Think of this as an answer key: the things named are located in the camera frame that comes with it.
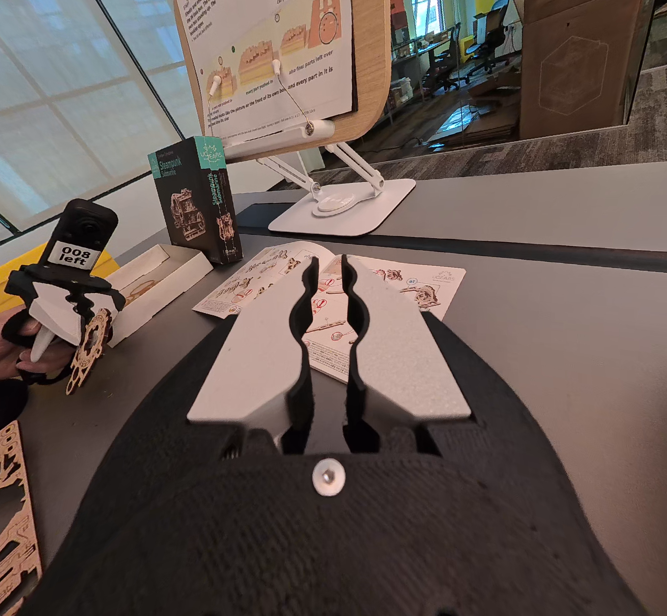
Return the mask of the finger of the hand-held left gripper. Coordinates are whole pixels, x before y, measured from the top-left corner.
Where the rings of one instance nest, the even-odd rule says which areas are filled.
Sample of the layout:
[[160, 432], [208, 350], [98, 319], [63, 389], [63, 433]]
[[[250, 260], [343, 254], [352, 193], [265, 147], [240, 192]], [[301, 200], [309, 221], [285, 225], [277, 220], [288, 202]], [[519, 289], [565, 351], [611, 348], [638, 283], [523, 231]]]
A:
[[70, 292], [54, 285], [34, 285], [36, 298], [29, 304], [29, 316], [41, 325], [31, 349], [30, 361], [38, 362], [55, 337], [78, 347], [83, 318], [67, 300]]

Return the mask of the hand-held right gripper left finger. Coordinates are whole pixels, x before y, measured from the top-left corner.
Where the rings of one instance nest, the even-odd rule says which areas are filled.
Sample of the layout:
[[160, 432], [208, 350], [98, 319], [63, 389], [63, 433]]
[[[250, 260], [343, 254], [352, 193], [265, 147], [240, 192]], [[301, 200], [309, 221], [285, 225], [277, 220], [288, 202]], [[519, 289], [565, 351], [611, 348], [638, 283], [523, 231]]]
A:
[[188, 411], [192, 423], [264, 429], [285, 454], [302, 454], [314, 399], [307, 347], [319, 261], [307, 258], [236, 317]]

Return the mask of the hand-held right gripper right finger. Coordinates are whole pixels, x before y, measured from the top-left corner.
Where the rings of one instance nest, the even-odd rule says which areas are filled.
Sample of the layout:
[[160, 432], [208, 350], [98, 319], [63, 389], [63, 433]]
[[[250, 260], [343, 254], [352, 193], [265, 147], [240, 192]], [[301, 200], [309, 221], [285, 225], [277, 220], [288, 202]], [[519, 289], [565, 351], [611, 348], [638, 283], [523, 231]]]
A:
[[468, 422], [466, 401], [430, 325], [442, 322], [388, 286], [360, 257], [343, 255], [347, 322], [356, 334], [349, 354], [346, 444], [352, 453], [377, 453], [398, 428], [431, 451], [428, 425]]

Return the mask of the black model kit box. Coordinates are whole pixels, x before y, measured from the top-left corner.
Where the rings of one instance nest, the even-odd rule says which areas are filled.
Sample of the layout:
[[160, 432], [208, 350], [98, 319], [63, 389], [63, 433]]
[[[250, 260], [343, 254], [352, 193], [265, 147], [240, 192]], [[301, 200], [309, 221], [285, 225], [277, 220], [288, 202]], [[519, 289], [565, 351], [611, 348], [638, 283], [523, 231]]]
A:
[[148, 155], [171, 244], [215, 264], [243, 258], [223, 145], [191, 137]]

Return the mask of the laser-cut wooden parts sheet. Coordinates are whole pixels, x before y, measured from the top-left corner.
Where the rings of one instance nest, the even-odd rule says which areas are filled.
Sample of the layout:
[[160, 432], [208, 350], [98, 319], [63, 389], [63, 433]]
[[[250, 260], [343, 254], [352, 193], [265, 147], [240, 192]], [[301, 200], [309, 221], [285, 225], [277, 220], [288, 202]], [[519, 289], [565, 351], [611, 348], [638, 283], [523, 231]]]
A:
[[19, 423], [1, 430], [1, 614], [16, 615], [42, 576]]

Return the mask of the person's left hand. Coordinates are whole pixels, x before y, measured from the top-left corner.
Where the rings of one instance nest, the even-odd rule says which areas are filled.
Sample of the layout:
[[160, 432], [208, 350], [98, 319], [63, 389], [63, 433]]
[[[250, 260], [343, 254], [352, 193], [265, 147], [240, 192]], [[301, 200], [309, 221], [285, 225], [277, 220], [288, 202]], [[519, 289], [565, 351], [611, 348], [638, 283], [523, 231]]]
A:
[[[10, 318], [20, 314], [24, 309], [25, 307], [20, 305], [2, 312], [1, 331]], [[34, 337], [38, 334], [40, 328], [41, 324], [28, 316], [19, 328], [19, 334]], [[14, 345], [1, 336], [1, 379], [16, 378], [20, 375], [19, 371], [51, 375], [65, 368], [71, 362], [74, 352], [75, 348], [73, 346], [58, 340], [48, 346], [39, 361], [32, 362], [30, 357], [31, 348]]]

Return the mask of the illustrated instruction booklet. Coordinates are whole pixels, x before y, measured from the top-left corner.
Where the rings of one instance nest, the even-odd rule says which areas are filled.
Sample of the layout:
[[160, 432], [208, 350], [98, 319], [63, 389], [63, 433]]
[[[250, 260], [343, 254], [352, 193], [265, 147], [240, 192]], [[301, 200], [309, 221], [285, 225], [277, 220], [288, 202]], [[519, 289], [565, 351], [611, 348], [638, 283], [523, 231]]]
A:
[[[313, 321], [304, 344], [313, 369], [347, 381], [349, 353], [357, 335], [347, 323], [347, 296], [342, 284], [341, 256], [306, 241], [266, 247], [193, 308], [224, 319], [238, 314], [257, 296], [313, 256], [320, 263], [318, 290], [312, 298]], [[364, 265], [421, 311], [442, 320], [466, 271], [452, 267], [408, 264], [361, 257]]]

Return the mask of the wooden sheet in tray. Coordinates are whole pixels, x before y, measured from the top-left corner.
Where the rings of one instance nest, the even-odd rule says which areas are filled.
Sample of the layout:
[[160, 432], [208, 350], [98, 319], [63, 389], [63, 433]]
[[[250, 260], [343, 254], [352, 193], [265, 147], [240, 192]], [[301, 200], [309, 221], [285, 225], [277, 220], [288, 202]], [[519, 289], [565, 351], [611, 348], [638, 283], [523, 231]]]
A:
[[138, 277], [122, 290], [125, 305], [129, 306], [161, 282], [169, 274], [170, 262], [171, 257], [165, 253], [153, 256], [143, 262], [138, 269]]

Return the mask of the white cardboard box tray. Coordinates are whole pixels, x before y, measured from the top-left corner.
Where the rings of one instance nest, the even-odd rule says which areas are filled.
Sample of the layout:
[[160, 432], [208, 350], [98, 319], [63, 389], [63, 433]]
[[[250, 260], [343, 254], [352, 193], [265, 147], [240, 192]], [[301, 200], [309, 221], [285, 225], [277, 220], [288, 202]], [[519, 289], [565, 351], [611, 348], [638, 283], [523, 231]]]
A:
[[174, 245], [154, 245], [119, 270], [111, 273], [107, 281], [122, 294], [124, 287], [138, 277], [138, 269], [141, 264], [163, 253], [171, 257], [169, 274], [146, 294], [129, 306], [124, 306], [112, 322], [113, 335], [108, 343], [109, 347], [115, 347], [147, 324], [159, 311], [193, 287], [213, 269], [205, 254], [198, 250]]

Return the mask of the flattened cardboard pile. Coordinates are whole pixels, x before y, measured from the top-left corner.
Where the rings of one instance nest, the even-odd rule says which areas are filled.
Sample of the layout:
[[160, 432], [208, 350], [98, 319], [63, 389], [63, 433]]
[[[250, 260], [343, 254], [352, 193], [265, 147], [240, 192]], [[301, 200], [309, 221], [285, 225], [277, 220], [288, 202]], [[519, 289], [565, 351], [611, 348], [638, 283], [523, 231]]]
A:
[[520, 109], [521, 71], [512, 67], [475, 83], [423, 143], [441, 150], [507, 140], [518, 132]]

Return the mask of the printed instruction sheet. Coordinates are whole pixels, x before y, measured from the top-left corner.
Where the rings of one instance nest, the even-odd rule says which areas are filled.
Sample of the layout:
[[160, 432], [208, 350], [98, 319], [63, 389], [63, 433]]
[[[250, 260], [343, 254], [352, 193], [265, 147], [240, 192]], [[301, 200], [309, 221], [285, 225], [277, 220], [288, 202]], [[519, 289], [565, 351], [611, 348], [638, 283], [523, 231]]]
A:
[[207, 134], [230, 145], [352, 110], [352, 0], [177, 2]]

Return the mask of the black office chair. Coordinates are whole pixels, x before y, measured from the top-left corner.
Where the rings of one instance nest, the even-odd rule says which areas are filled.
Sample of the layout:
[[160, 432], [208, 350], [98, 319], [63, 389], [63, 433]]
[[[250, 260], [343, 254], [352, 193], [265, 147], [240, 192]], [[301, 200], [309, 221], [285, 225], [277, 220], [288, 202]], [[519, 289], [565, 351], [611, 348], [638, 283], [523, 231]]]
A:
[[460, 27], [457, 23], [448, 30], [449, 46], [446, 51], [435, 55], [429, 53], [429, 69], [421, 79], [421, 89], [424, 96], [432, 97], [438, 88], [443, 87], [446, 90], [454, 88], [460, 89]]
[[510, 0], [497, 0], [490, 11], [475, 21], [477, 28], [474, 43], [466, 49], [466, 53], [480, 62], [466, 74], [467, 84], [474, 73], [481, 69], [491, 73], [496, 66], [496, 49], [505, 41], [504, 18], [509, 3]]

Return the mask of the white wooden book stand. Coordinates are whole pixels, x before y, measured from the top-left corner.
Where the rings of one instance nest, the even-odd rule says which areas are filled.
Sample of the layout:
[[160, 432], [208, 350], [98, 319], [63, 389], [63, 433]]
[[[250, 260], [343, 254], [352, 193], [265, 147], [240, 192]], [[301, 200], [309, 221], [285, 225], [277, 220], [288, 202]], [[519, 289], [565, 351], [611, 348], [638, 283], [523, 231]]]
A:
[[[174, 13], [202, 133], [207, 134], [177, 0]], [[305, 190], [302, 199], [269, 224], [273, 232], [363, 236], [378, 228], [415, 189], [413, 179], [385, 180], [348, 145], [376, 123], [388, 97], [389, 0], [352, 0], [352, 31], [354, 105], [350, 112], [245, 142], [226, 145], [221, 140], [227, 161], [255, 159]]]

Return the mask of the large brown cardboard box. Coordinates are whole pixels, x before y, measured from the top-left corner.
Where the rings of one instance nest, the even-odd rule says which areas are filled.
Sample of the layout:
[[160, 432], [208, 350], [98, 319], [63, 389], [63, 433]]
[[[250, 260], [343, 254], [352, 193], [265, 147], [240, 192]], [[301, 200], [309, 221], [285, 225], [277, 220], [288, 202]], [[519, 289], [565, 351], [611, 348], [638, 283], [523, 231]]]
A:
[[626, 120], [646, 0], [524, 0], [521, 139]]

